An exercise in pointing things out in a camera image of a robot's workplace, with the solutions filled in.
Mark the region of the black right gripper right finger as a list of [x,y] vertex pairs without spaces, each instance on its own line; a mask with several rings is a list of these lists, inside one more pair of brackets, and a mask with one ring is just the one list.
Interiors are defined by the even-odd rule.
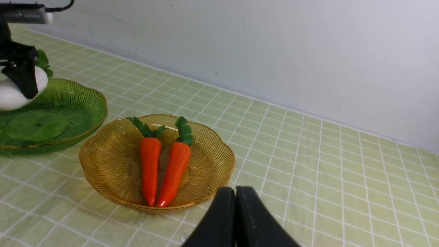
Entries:
[[271,215],[254,188],[236,188],[237,247],[299,247]]

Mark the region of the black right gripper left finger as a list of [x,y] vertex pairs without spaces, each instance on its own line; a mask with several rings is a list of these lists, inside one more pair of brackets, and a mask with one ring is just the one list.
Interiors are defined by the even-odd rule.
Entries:
[[206,214],[182,246],[235,246],[235,198],[232,188],[220,187]]

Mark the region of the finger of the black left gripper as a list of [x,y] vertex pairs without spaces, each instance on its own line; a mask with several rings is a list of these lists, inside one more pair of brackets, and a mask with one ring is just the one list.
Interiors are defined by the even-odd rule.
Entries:
[[12,80],[24,97],[34,99],[38,95],[34,62],[3,61],[2,73]]

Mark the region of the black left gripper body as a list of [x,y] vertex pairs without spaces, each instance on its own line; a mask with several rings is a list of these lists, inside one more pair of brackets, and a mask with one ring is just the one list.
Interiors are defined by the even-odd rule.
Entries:
[[39,55],[34,46],[13,41],[9,25],[6,22],[1,23],[0,66],[11,66],[16,68],[25,63],[35,66],[38,58]]

